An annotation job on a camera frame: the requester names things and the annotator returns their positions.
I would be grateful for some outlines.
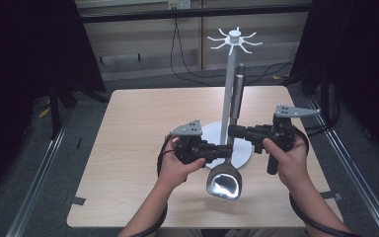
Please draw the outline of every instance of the wooden table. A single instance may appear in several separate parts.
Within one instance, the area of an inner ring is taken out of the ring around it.
[[[179,88],[115,91],[101,124],[67,223],[72,227],[121,227],[142,204],[156,182],[156,161],[165,135],[193,119],[201,125],[221,120],[224,88]],[[284,87],[246,87],[239,125],[271,124],[276,104],[293,106]],[[299,118],[293,124],[303,128]],[[288,190],[266,172],[267,155],[253,153],[240,169],[239,200],[210,196],[209,169],[191,174],[169,200],[163,227],[252,228],[298,227]],[[319,192],[328,183],[310,147],[308,169]],[[328,203],[341,217],[333,199]]]

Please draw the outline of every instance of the white pole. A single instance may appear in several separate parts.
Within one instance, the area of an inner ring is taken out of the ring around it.
[[[227,59],[226,84],[224,89],[223,116],[221,119],[220,145],[224,145],[227,137],[227,125],[229,123],[230,104],[232,102],[233,80],[235,78],[236,55],[238,47],[233,47]]]

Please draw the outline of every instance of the person's right arm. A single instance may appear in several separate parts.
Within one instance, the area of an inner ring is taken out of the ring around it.
[[[279,179],[287,186],[306,216],[330,228],[351,233],[313,185],[307,172],[306,145],[303,139],[296,136],[294,147],[286,153],[270,139],[264,139],[264,147],[278,161]],[[310,236],[332,236],[305,224]]]

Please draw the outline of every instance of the wall outlet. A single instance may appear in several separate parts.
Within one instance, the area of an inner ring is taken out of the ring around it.
[[[180,9],[180,1],[179,0],[169,0],[168,1],[168,9],[169,10],[178,10],[178,9]]]
[[[179,9],[190,9],[190,0],[180,0]]]

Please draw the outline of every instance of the hand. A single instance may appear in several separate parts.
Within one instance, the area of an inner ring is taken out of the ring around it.
[[[178,140],[178,138],[173,136],[166,145],[166,153],[163,156],[162,168],[158,178],[158,183],[160,185],[166,186],[168,189],[171,190],[183,183],[190,173],[197,171],[205,164],[205,159],[201,158],[195,160],[190,164],[184,165],[175,156],[174,152]]]
[[[310,181],[307,172],[306,144],[300,136],[295,135],[294,146],[286,153],[270,139],[264,139],[263,144],[266,151],[278,161],[279,179],[289,189]]]

